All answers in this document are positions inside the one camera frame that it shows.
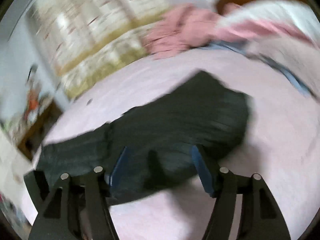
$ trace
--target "silver screw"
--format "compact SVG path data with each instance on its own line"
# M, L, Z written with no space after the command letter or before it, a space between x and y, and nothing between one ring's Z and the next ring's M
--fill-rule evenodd
M256 180L260 180L261 176L256 173L256 174L253 175L253 178L256 179Z
M97 166L93 170L94 170L94 172L99 173L103 170L103 168L101 166Z
M228 173L229 170L228 170L228 168L226 168L226 167L221 167L221 168L220 168L220 172L222 172L222 173Z
M68 173L63 173L60 178L61 179L67 179L69 177L69 174Z

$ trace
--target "white blanket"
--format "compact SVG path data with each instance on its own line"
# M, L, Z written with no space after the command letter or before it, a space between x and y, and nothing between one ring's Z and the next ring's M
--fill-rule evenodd
M260 173L283 213L292 240L296 240L320 207L320 108L283 75L261 62L231 51L201 49L156 61L152 57L140 59L86 92L59 119L46 143L113 121L131 107L172 90L197 69L216 75L229 88L252 97L245 143L220 165L235 174ZM236 236L239 200L230 239ZM37 213L27 191L23 201L23 211L33 223ZM177 189L113 206L111 216L121 240L195 240L202 238L213 206L214 200L195 177Z

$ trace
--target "patterned curtain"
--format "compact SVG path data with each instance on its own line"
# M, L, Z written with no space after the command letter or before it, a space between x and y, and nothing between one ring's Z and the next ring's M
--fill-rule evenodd
M166 0L34 0L28 20L74 98L145 56L141 38L168 8Z

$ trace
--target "blue gripper pad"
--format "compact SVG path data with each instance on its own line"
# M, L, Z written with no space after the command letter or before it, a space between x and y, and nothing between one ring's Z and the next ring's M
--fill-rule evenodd
M200 177L204 191L212 196L214 193L214 188L212 185L216 180L216 178L214 178L214 174L210 173L210 170L208 169L197 146L193 145L191 147L191 155L192 161L196 167L196 170L198 171L198 175Z
M119 159L113 168L111 175L109 177L110 189L114 190L119 185L122 174L124 174L125 169L127 168L129 160L130 150L128 147L124 147L122 153L119 156Z

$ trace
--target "black garment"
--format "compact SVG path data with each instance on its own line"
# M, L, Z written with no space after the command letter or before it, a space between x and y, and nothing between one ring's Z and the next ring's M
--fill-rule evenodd
M136 200L194 176L191 145L203 145L212 158L224 157L242 142L248 116L245 94L200 71L170 94L112 123L45 146L37 170L44 171L50 187L65 172L77 176L103 166L110 174L127 146L128 167L112 195L114 204Z

